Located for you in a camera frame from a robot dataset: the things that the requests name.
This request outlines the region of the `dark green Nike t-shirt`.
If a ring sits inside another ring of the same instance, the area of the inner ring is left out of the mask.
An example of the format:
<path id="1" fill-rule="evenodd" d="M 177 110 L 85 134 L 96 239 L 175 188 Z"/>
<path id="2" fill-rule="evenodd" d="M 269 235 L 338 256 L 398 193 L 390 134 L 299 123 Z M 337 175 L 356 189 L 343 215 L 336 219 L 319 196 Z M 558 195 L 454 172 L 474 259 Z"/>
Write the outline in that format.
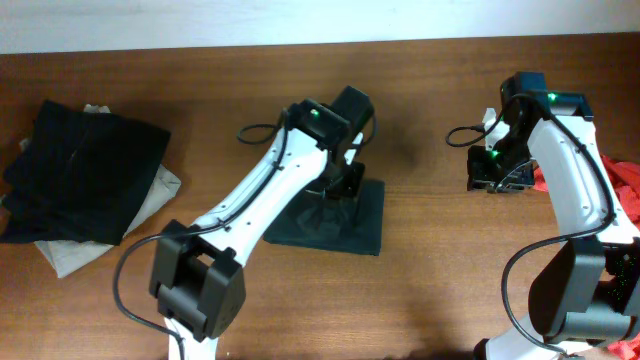
<path id="1" fill-rule="evenodd" d="M 355 198 L 323 199 L 299 192 L 263 235 L 270 244 L 380 254 L 385 183 L 365 180 Z"/>

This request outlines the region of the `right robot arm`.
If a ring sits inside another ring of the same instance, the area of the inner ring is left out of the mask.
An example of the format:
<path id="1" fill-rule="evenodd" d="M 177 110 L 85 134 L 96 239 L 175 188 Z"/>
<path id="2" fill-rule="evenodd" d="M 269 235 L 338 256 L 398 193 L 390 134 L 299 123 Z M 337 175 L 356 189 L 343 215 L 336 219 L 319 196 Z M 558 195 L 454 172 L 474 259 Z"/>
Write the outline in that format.
<path id="1" fill-rule="evenodd" d="M 593 112 L 580 93 L 548 90 L 543 74 L 517 72 L 500 86 L 480 137 L 466 143 L 467 187 L 515 193 L 544 176 L 559 234 L 514 254 L 500 291 L 525 254 L 560 249 L 529 289 L 528 312 L 505 333 L 481 340 L 476 359 L 578 359 L 639 333 L 639 230 L 626 215 L 596 142 Z"/>

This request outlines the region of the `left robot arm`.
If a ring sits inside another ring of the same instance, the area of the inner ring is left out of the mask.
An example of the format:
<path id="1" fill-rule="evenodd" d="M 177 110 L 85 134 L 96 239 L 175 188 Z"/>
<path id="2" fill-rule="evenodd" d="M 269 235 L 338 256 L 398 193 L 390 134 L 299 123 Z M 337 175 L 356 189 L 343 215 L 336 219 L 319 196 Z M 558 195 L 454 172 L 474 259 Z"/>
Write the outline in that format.
<path id="1" fill-rule="evenodd" d="M 384 185 L 356 156 L 374 122 L 351 86 L 331 104 L 306 99 L 282 111 L 268 152 L 215 208 L 157 241 L 150 294 L 169 335 L 169 358 L 212 359 L 246 299 L 244 268 L 260 240 L 377 256 Z"/>

